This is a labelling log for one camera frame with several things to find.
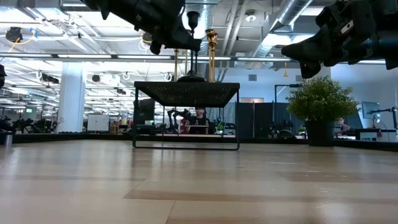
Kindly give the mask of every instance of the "gold pole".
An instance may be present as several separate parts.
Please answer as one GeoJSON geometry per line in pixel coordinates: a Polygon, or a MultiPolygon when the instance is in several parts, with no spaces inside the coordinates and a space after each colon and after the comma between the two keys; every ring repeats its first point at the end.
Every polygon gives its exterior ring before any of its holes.
{"type": "Polygon", "coordinates": [[[185,50],[185,74],[188,73],[188,49],[185,50]]]}
{"type": "Polygon", "coordinates": [[[213,29],[207,29],[206,36],[207,41],[209,42],[209,82],[215,82],[216,46],[218,34],[213,29]]]}
{"type": "Polygon", "coordinates": [[[175,52],[175,54],[174,54],[174,57],[175,57],[175,59],[174,59],[174,77],[175,77],[174,81],[176,82],[178,80],[178,69],[177,69],[177,67],[178,67],[178,49],[174,49],[174,52],[175,52]]]}

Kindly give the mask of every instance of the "black metal table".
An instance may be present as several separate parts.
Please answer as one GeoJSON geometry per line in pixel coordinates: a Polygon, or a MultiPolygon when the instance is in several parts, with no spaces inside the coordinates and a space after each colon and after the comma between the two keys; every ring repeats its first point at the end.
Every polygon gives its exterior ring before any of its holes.
{"type": "MultiPolygon", "coordinates": [[[[234,95],[236,95],[235,111],[235,149],[220,148],[189,148],[209,150],[238,150],[239,128],[238,128],[238,104],[239,104],[239,83],[208,83],[208,82],[134,82],[136,87],[136,100],[134,101],[134,120],[137,121],[136,110],[138,109],[139,92],[145,93],[163,107],[165,106],[189,106],[201,108],[224,108],[234,95]]],[[[137,146],[137,125],[133,125],[132,146],[146,149],[184,149],[181,147],[142,147],[137,146]]]]}

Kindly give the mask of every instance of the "potted plant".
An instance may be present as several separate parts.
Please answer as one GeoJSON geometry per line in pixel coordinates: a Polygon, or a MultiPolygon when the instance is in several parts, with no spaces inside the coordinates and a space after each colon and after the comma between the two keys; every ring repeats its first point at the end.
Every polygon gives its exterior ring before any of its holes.
{"type": "Polygon", "coordinates": [[[298,131],[298,135],[302,135],[302,134],[307,133],[307,128],[304,126],[300,126],[297,131],[298,131]]]}
{"type": "Polygon", "coordinates": [[[336,120],[358,112],[357,102],[328,77],[305,80],[286,98],[287,110],[305,121],[310,146],[332,146],[336,120]]]}

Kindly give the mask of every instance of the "monitor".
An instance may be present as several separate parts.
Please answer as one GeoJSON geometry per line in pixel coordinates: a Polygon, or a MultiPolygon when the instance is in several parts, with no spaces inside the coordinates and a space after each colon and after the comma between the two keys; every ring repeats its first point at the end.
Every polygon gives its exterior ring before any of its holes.
{"type": "Polygon", "coordinates": [[[137,124],[145,124],[145,121],[155,120],[155,100],[140,100],[137,112],[139,113],[136,121],[137,124]]]}
{"type": "Polygon", "coordinates": [[[363,119],[380,119],[380,113],[372,113],[372,111],[380,110],[380,104],[374,102],[362,102],[363,119]]]}

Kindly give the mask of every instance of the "person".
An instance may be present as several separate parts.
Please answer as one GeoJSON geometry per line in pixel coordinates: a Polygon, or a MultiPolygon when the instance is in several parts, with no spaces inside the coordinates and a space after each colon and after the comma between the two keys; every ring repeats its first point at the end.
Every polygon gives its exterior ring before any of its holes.
{"type": "Polygon", "coordinates": [[[203,126],[203,127],[191,127],[189,130],[190,134],[207,134],[208,124],[206,124],[206,109],[205,108],[195,108],[197,116],[193,119],[193,126],[203,126]]]}
{"type": "Polygon", "coordinates": [[[341,126],[340,130],[336,132],[336,134],[340,133],[346,133],[347,131],[349,131],[351,129],[350,126],[348,126],[347,124],[344,123],[344,118],[340,118],[336,121],[337,125],[341,126]]]}

